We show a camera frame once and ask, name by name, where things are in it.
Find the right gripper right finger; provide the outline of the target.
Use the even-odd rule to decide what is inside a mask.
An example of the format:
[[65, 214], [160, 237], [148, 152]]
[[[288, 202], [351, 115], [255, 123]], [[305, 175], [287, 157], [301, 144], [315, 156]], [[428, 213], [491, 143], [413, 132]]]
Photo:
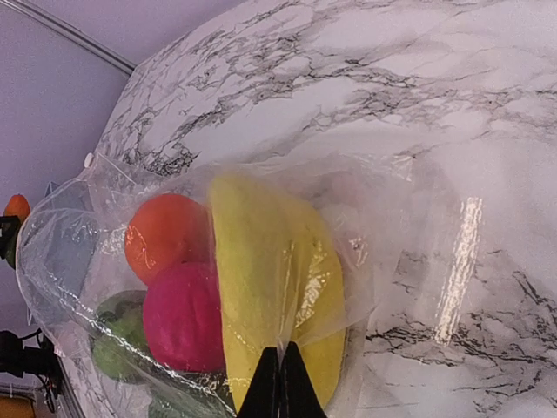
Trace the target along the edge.
[[280, 416], [285, 418], [326, 418], [312, 386], [305, 363], [296, 343], [291, 341], [281, 367]]

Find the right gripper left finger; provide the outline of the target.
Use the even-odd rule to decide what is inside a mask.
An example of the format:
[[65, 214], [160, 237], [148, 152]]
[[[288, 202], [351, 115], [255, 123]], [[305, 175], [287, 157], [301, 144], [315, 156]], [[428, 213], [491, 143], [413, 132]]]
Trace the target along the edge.
[[280, 401], [279, 354], [266, 347], [258, 361], [238, 418], [277, 418]]

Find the light green fake fruit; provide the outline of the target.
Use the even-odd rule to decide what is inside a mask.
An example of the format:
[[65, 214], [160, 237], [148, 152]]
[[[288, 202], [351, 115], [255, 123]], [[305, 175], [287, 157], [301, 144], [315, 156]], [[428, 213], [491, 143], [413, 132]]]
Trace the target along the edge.
[[108, 378], [138, 384], [140, 370], [147, 370], [151, 357], [143, 323], [146, 292], [126, 290], [101, 302], [95, 318], [99, 328], [89, 338], [92, 359]]

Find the clear zip top bag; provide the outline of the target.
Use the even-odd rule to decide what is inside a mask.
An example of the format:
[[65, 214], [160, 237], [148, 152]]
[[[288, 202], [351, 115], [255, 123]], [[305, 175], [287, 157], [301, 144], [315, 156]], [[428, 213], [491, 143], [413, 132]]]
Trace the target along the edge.
[[88, 417], [352, 417], [408, 171], [332, 155], [162, 179], [99, 155], [24, 222], [17, 282]]

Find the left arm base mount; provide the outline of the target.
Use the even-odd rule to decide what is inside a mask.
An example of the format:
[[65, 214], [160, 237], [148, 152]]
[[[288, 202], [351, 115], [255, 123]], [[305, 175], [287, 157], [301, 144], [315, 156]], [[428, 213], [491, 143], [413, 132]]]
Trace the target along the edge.
[[1, 332], [1, 372], [17, 378], [26, 374], [37, 377], [45, 394], [45, 401], [52, 414], [56, 413], [55, 401], [61, 393], [63, 372], [53, 343], [41, 338], [39, 328], [24, 337], [8, 330]]

